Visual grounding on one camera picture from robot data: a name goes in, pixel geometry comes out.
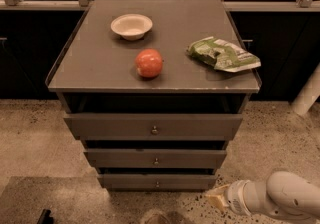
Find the round robot base part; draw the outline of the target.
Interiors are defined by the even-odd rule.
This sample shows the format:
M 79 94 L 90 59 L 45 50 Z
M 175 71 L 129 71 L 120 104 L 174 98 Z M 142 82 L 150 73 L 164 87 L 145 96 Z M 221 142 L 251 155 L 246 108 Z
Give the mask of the round robot base part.
M 139 221 L 139 224 L 194 224 L 182 214 L 170 211 L 163 212 L 156 209 L 147 211 Z

